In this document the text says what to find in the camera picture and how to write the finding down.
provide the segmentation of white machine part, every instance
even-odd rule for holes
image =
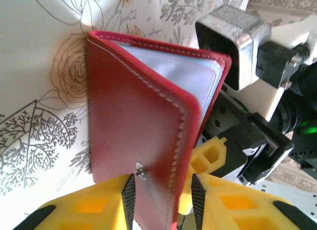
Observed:
[[[304,63],[317,62],[317,15],[297,23],[272,27],[271,40],[287,48],[307,43],[310,56]],[[259,79],[238,92],[228,87],[227,93],[242,102],[250,112],[258,112],[270,121],[286,88],[287,84],[277,89]]]

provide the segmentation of red leather wallet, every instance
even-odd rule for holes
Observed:
[[[133,173],[135,220],[176,229],[191,151],[231,65],[228,55],[112,32],[88,36],[95,182]]]

